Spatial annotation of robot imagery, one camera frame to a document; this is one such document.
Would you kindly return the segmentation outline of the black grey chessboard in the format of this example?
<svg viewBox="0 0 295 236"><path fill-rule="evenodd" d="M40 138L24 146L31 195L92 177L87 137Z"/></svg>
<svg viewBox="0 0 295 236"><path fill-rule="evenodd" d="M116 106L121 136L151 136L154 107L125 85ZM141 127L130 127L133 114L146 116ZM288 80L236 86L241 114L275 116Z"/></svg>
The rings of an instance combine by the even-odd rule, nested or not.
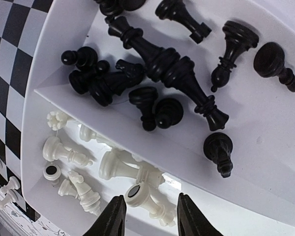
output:
<svg viewBox="0 0 295 236"><path fill-rule="evenodd" d="M21 178L21 127L33 54L51 0L0 0L0 187Z"/></svg>

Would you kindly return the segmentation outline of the white plastic tray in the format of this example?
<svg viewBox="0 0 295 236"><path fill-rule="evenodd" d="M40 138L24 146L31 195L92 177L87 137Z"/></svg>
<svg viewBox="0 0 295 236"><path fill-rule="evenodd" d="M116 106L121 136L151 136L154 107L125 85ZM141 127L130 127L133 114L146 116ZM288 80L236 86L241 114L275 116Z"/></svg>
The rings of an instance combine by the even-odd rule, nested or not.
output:
<svg viewBox="0 0 295 236"><path fill-rule="evenodd" d="M21 136L21 180L25 200L53 224L73 236L82 235L96 220L78 200L61 197L43 177L45 141L54 135L47 124L50 111L62 110L75 120L58 132L67 146L94 157L94 164L77 168L60 160L64 172L84 176L102 204L125 194L133 179L100 179L98 169L106 145L83 142L77 123L106 136L127 151L165 172L167 182L156 197L168 208L180 192L188 194L214 227L226 236L278 236L295 227L295 93L277 78L261 78L253 68L255 49L243 53L228 84L215 94L215 103L229 115L224 133L233 141L229 178L205 158L203 143L210 134L206 119L183 93L156 83L160 97L175 97L184 106L182 121L168 129L146 132L140 111L128 94L115 96L101 107L88 95L78 95L68 82L72 66L60 61L66 50L88 45L100 59L141 63L136 51L123 48L92 0L56 0L52 3L34 53L25 97Z"/></svg>

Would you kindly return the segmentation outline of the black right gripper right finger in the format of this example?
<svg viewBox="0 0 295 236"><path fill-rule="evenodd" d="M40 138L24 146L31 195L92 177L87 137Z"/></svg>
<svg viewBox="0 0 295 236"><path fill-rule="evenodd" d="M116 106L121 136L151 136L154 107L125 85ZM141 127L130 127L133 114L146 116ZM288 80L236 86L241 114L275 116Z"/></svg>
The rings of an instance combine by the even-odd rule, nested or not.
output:
<svg viewBox="0 0 295 236"><path fill-rule="evenodd" d="M177 227L179 236L223 236L184 193L178 197Z"/></svg>

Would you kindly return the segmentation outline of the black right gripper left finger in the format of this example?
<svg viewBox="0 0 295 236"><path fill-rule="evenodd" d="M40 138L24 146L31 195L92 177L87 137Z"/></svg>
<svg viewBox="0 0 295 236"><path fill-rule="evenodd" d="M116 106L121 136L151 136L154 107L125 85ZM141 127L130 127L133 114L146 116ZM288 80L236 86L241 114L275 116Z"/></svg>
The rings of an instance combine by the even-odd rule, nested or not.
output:
<svg viewBox="0 0 295 236"><path fill-rule="evenodd" d="M83 236L123 236L126 210L124 196L114 196Z"/></svg>

